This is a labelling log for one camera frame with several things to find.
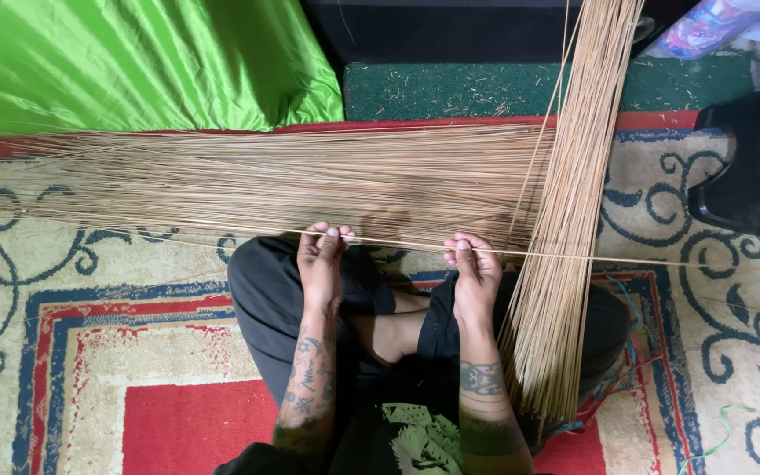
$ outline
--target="hand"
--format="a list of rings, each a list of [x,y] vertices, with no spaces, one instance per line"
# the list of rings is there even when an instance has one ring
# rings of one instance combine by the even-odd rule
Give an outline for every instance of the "hand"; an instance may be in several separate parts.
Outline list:
[[[319,221],[308,227],[307,231],[326,231],[327,234],[318,241],[311,234],[301,234],[297,260],[304,287],[304,311],[321,312],[332,317],[342,303],[339,263],[356,233],[351,231],[350,226],[329,227],[327,221]]]
[[[453,316],[459,329],[482,329],[493,334],[491,314],[503,269],[496,254],[477,252],[477,249],[491,249],[491,243],[469,232],[457,232],[453,239],[445,239],[444,245],[455,248],[444,253],[448,264],[459,267],[453,304]]]

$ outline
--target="green string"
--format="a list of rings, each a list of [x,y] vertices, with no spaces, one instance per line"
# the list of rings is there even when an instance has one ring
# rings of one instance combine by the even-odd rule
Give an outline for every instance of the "green string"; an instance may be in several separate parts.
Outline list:
[[[685,463],[682,464],[682,468],[679,470],[679,475],[682,475],[682,473],[685,473],[685,469],[688,467],[688,465],[692,461],[708,457],[712,455],[714,452],[716,452],[717,450],[720,450],[729,444],[729,442],[732,440],[732,429],[731,427],[729,427],[729,421],[726,420],[726,416],[723,413],[731,409],[733,409],[731,404],[720,408],[720,420],[723,421],[723,426],[726,427],[726,438],[723,439],[723,442],[720,442],[718,445],[706,450],[705,453],[703,453],[701,456],[689,457],[688,460],[685,460]],[[756,410],[751,407],[745,407],[742,409],[742,411],[744,411],[745,413],[754,413]]]

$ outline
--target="person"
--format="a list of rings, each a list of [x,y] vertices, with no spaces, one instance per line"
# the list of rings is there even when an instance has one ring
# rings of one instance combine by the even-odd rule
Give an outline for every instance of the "person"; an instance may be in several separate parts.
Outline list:
[[[271,443],[250,444],[214,475],[531,474],[540,424],[516,416],[496,332],[517,272],[491,244],[456,232],[458,272],[430,297],[394,292],[351,227],[256,237],[230,259],[239,326],[280,407]],[[626,307],[591,286],[580,400],[621,355]],[[546,421],[546,438],[562,425]]]

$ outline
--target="bare foot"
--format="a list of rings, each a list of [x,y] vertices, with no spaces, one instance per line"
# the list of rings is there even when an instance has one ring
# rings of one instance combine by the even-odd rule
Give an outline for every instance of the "bare foot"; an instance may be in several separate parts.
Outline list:
[[[393,290],[392,295],[395,297],[396,314],[408,314],[411,312],[418,312],[420,310],[427,310],[428,306],[430,305],[429,297],[412,295],[411,293],[401,292],[398,290]]]
[[[417,351],[426,315],[427,310],[421,309],[394,315],[353,316],[350,320],[365,350],[382,364],[392,366]]]

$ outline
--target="green satin fabric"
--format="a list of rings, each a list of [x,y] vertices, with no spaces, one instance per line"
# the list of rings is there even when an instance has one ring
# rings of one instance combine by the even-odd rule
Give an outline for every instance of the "green satin fabric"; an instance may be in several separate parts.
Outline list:
[[[0,0],[0,135],[337,120],[298,0]]]

